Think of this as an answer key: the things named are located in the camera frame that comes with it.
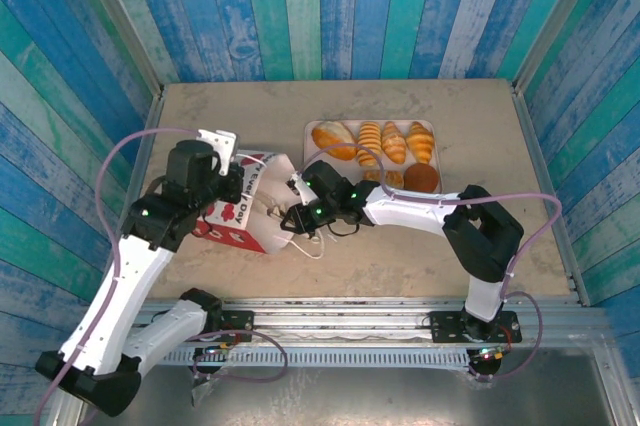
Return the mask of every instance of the teal painted wood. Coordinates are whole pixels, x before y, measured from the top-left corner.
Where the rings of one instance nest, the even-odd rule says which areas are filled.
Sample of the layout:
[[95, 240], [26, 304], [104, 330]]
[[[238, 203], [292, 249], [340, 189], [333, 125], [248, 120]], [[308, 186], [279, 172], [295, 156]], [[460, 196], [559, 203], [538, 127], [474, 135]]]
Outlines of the teal painted wood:
[[356, 0], [320, 0], [322, 79], [349, 79]]
[[640, 101], [640, 58], [578, 127], [560, 152], [548, 164], [551, 181], [558, 187], [634, 105]]
[[0, 233], [4, 238], [0, 243], [0, 259], [79, 298], [93, 299], [102, 279], [99, 269], [4, 209], [0, 209]]
[[100, 18], [91, 7], [88, 0], [65, 0], [71, 11], [91, 39], [107, 67], [117, 79], [120, 87], [129, 99], [129, 104], [146, 121], [151, 106], [151, 93], [146, 86], [140, 86], [135, 80], [133, 71], [102, 26]]
[[[87, 184], [95, 182], [101, 162], [3, 54], [0, 54], [0, 102]], [[105, 175], [103, 197], [112, 211], [122, 210], [125, 190], [111, 174]]]
[[88, 303], [43, 279], [0, 261], [0, 311], [72, 332]]
[[573, 243], [581, 271], [586, 271], [640, 239], [640, 194], [604, 218]]
[[356, 0], [351, 79], [379, 79], [391, 0]]
[[238, 81], [263, 81], [251, 0], [217, 0], [217, 3]]
[[[48, 381], [31, 367], [0, 364], [0, 411], [3, 414], [33, 414], [48, 386]], [[6, 426], [21, 426], [24, 416], [18, 417], [20, 422], [10, 419]], [[2, 426], [5, 426], [6, 418], [0, 416]]]
[[293, 78], [322, 79], [320, 0], [287, 0]]
[[161, 84], [178, 82], [178, 74], [171, 56], [162, 39], [158, 26], [151, 14], [146, 0], [120, 0], [127, 11], [127, 16], [138, 33], [153, 69]]
[[425, 0], [409, 77], [437, 78], [460, 0]]
[[640, 284], [640, 240], [582, 274], [592, 304]]
[[533, 45], [540, 29], [551, 13], [557, 0], [532, 0], [518, 32], [498, 70], [500, 78], [513, 79]]
[[267, 81], [293, 79], [286, 0], [251, 0]]
[[439, 78], [464, 78], [496, 0], [460, 0]]
[[[0, 103], [0, 155], [76, 213], [93, 229], [105, 234], [96, 216], [93, 190]], [[114, 228], [118, 217], [104, 207]]]
[[[4, 33], [0, 35], [0, 51], [95, 156], [106, 158], [114, 143], [2, 2], [0, 30]], [[123, 188], [128, 187], [132, 168], [121, 154], [114, 158], [109, 171]]]
[[380, 78], [407, 79], [425, 0], [391, 0]]
[[574, 242], [640, 191], [640, 149], [624, 160], [565, 216]]
[[560, 54], [560, 51], [564, 47], [565, 43], [575, 30], [576, 26], [580, 22], [581, 18], [586, 13], [587, 9], [593, 0], [578, 0], [571, 10], [569, 17], [562, 25], [562, 29], [553, 41], [553, 44], [549, 47], [544, 59], [538, 66], [531, 82], [527, 85], [527, 89], [524, 93], [527, 104], [531, 106], [531, 101], [542, 82], [542, 79], [546, 76], [551, 65], [555, 62]]
[[209, 81], [235, 81], [216, 0], [182, 0]]
[[496, 0], [476, 47], [467, 78], [492, 78], [527, 12], [531, 0]]

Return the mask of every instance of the cable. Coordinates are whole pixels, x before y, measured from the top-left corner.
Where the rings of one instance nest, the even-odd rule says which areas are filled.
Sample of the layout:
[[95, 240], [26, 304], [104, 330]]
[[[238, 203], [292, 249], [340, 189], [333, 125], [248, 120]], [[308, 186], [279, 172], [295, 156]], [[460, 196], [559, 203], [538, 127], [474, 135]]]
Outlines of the cable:
[[[236, 376], [236, 375], [233, 375], [233, 374], [221, 374], [220, 376], [218, 376], [220, 379], [229, 379], [229, 380], [233, 380], [233, 381], [242, 381], [244, 383], [264, 384], [264, 383], [272, 383], [274, 381], [277, 381], [277, 380], [283, 378], [287, 374], [287, 370], [289, 368], [289, 356], [287, 355], [287, 352], [280, 345], [280, 343], [278, 343], [271, 336], [267, 336], [264, 333], [259, 333], [258, 331], [251, 331], [251, 330], [246, 331], [246, 330], [243, 330], [243, 329], [229, 329], [229, 330], [226, 330], [226, 331], [215, 331], [213, 333], [198, 334], [197, 336], [193, 336], [193, 337], [187, 339], [187, 341], [196, 341], [196, 340], [201, 340], [201, 339], [211, 339], [211, 338], [215, 338], [215, 337], [218, 337], [218, 336], [226, 336], [227, 334], [233, 334], [235, 336], [241, 335], [241, 334], [248, 334], [248, 335], [251, 335], [251, 336], [258, 336], [259, 338], [262, 338], [262, 339], [264, 339], [266, 341], [269, 341], [276, 348], [278, 348], [278, 351], [280, 351], [282, 353], [282, 358], [284, 359], [284, 364], [282, 365], [282, 368], [280, 369], [278, 374], [275, 374], [273, 376], [268, 376], [268, 377], [265, 377], [265, 378], [248, 378], [246, 376]], [[193, 375], [196, 378], [211, 379], [212, 377], [215, 377], [215, 375], [217, 374], [217, 373], [204, 374], [204, 373], [201, 373], [200, 371], [198, 371], [198, 363], [200, 361], [202, 361], [204, 358], [206, 358], [207, 356], [209, 356], [209, 354], [203, 354], [203, 355], [200, 355], [200, 356], [195, 358], [195, 360], [193, 362], [193, 366], [191, 367], [191, 370], [193, 371]]]

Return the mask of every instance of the croissant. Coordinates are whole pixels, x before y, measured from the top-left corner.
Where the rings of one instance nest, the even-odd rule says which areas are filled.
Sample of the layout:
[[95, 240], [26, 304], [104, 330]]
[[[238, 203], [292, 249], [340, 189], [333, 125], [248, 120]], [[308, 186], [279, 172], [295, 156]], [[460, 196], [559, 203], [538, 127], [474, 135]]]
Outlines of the croissant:
[[417, 121], [411, 123], [411, 128], [407, 135], [407, 145], [411, 150], [411, 154], [416, 158], [416, 161], [425, 164], [431, 161], [433, 148], [435, 147], [435, 139], [433, 134]]
[[396, 164], [404, 164], [407, 157], [407, 143], [393, 121], [387, 121], [382, 130], [382, 149]]

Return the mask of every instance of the wooden panel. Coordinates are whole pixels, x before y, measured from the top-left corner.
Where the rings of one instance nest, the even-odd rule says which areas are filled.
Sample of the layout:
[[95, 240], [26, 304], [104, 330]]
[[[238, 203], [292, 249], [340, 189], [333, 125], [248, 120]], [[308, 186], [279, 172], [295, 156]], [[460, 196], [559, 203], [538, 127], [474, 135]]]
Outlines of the wooden panel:
[[496, 0], [460, 0], [440, 78], [464, 78]]
[[182, 0], [208, 81], [235, 81], [216, 0]]
[[600, 181], [566, 216], [569, 239], [580, 236], [636, 196], [640, 188], [640, 149]]
[[71, 11], [82, 25], [84, 31], [91, 39], [96, 50], [104, 59], [107, 67], [118, 80], [120, 87], [129, 98], [129, 104], [144, 120], [149, 114], [151, 106], [151, 93], [146, 86], [140, 86], [134, 79], [134, 75], [124, 61], [115, 44], [102, 26], [98, 15], [91, 7], [88, 0], [65, 0]]
[[425, 0], [409, 77], [437, 78], [460, 0]]
[[251, 0], [217, 0], [217, 3], [238, 81], [264, 80]]
[[293, 79], [286, 0], [251, 0], [267, 81]]
[[127, 11], [131, 24], [138, 32], [138, 39], [147, 53], [149, 61], [162, 84], [175, 83], [178, 74], [158, 31], [146, 0], [120, 0]]
[[[0, 54], [0, 102], [87, 184], [95, 181], [101, 162], [3, 54]], [[124, 205], [125, 191], [111, 174], [104, 179], [105, 203], [118, 213]]]
[[636, 195], [573, 243], [580, 270], [586, 271], [639, 236], [640, 195]]
[[[0, 35], [0, 51], [29, 80], [78, 138], [99, 159], [104, 159], [113, 148], [113, 142], [2, 2], [0, 30], [4, 32]], [[129, 185], [131, 170], [129, 163], [120, 154], [114, 158], [109, 168], [123, 188]]]
[[356, 0], [320, 0], [322, 78], [349, 79]]
[[498, 70], [499, 78], [515, 77], [557, 0], [532, 0]]
[[110, 246], [70, 209], [0, 156], [0, 207], [102, 269]]
[[352, 79], [378, 79], [391, 0], [356, 0]]
[[0, 209], [0, 259], [87, 301], [98, 290], [102, 273], [42, 233]]
[[287, 0], [293, 78], [322, 79], [320, 0]]
[[181, 0], [147, 0], [181, 81], [207, 81], [207, 71]]
[[549, 50], [542, 60], [542, 63], [540, 63], [540, 66], [533, 75], [531, 82], [527, 86], [527, 90], [525, 91], [525, 99], [527, 100], [529, 106], [531, 105], [531, 101], [536, 91], [538, 90], [538, 86], [540, 86], [542, 79], [546, 76], [549, 68], [558, 58], [560, 51], [575, 30], [581, 18], [586, 14], [586, 11], [589, 9], [589, 5], [592, 1], [593, 0], [578, 0], [571, 10], [569, 17], [562, 25], [562, 29], [554, 39], [553, 44], [549, 47]]
[[0, 311], [72, 332], [88, 303], [0, 260]]
[[[0, 364], [0, 411], [3, 414], [32, 414], [48, 386], [49, 382], [30, 367]], [[6, 418], [7, 416], [0, 416], [2, 426], [5, 426]], [[24, 416], [18, 416], [18, 418], [20, 422], [6, 424], [8, 426], [25, 424], [22, 422]]]
[[425, 0], [391, 0], [382, 56], [382, 79], [407, 79]]
[[638, 74], [640, 74], [640, 58], [629, 68], [604, 100], [584, 120], [557, 156], [553, 158], [553, 161], [549, 163], [549, 175], [556, 187], [640, 101]]
[[[0, 103], [0, 154], [51, 193], [96, 231], [103, 233], [95, 212], [94, 194], [69, 167]], [[105, 205], [109, 224], [117, 216]]]
[[473, 56], [467, 78], [494, 77], [531, 0], [496, 0]]

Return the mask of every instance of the wooden plank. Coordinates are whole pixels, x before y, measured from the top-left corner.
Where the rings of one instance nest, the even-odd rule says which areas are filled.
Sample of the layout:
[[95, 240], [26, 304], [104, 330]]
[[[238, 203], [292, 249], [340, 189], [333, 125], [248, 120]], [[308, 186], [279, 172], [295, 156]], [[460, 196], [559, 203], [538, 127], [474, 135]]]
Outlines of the wooden plank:
[[546, 76], [547, 72], [551, 65], [555, 62], [560, 54], [560, 51], [566, 44], [567, 40], [571, 36], [571, 34], [576, 29], [580, 19], [585, 15], [586, 11], [589, 9], [589, 5], [593, 0], [578, 0], [571, 10], [569, 17], [562, 25], [562, 29], [554, 39], [553, 43], [549, 47], [544, 59], [538, 66], [531, 82], [527, 86], [527, 90], [525, 91], [525, 99], [527, 100], [527, 104], [531, 106], [531, 101], [540, 86], [543, 78]]
[[391, 0], [382, 56], [382, 79], [407, 79], [425, 0]]
[[496, 0], [467, 78], [492, 78], [498, 72], [531, 0]]
[[181, 0], [146, 0], [158, 30], [173, 58], [180, 80], [207, 81], [207, 71], [195, 42], [189, 16]]
[[[0, 103], [0, 154], [100, 234], [93, 191]], [[118, 217], [105, 205], [107, 221]]]
[[425, 0], [409, 77], [438, 77], [460, 0]]
[[497, 77], [513, 79], [557, 0], [532, 0]]
[[238, 81], [263, 81], [264, 71], [251, 0], [217, 2]]
[[352, 79], [379, 79], [391, 0], [356, 0]]
[[549, 71], [540, 83], [540, 87], [532, 99], [530, 109], [534, 126], [537, 123], [536, 118], [538, 115], [553, 112], [547, 105], [553, 99], [555, 91], [617, 1], [618, 0], [593, 0], [584, 16], [580, 19], [574, 32], [558, 53], [557, 59], [550, 66]]
[[460, 0], [439, 78], [464, 78], [496, 0]]
[[102, 26], [102, 22], [94, 11], [91, 3], [88, 0], [65, 1], [78, 21], [80, 21], [83, 29], [100, 53], [100, 56], [104, 59], [113, 76], [117, 79], [127, 98], [129, 98], [133, 109], [136, 110], [143, 121], [146, 121], [149, 115], [149, 107], [151, 106], [151, 92], [146, 85], [140, 86], [140, 84], [136, 82], [133, 71], [131, 71], [111, 37]]
[[0, 260], [0, 311], [72, 332], [88, 303]]
[[[3, 414], [33, 414], [38, 401], [49, 387], [49, 381], [29, 367], [0, 364], [0, 411]], [[5, 426], [7, 416], [0, 416], [0, 424]], [[10, 419], [7, 426], [22, 425]]]
[[549, 163], [549, 175], [556, 187], [640, 101], [638, 74], [640, 74], [640, 58], [580, 124], [573, 136]]
[[320, 0], [322, 79], [349, 79], [356, 0]]
[[[3, 54], [0, 54], [0, 102], [87, 184], [95, 181], [101, 162]], [[119, 213], [124, 206], [125, 190], [110, 173], [104, 179], [104, 200], [112, 211]]]
[[0, 259], [82, 299], [93, 299], [102, 279], [98, 268], [4, 209], [0, 209], [0, 232], [4, 238], [0, 243]]
[[293, 79], [286, 0], [251, 0], [267, 81]]
[[636, 195], [573, 243], [581, 271], [640, 239], [640, 196]]
[[293, 78], [322, 79], [320, 0], [287, 0]]
[[[4, 32], [0, 35], [0, 51], [91, 151], [104, 159], [113, 142], [2, 2], [0, 30]], [[109, 171], [123, 188], [128, 187], [132, 168], [121, 154], [114, 158]]]
[[161, 84], [176, 83], [178, 73], [146, 0], [120, 0]]
[[640, 149], [624, 160], [565, 213], [571, 242], [589, 231], [640, 191]]
[[182, 0], [191, 31], [207, 71], [207, 81], [235, 81], [227, 38], [216, 0]]

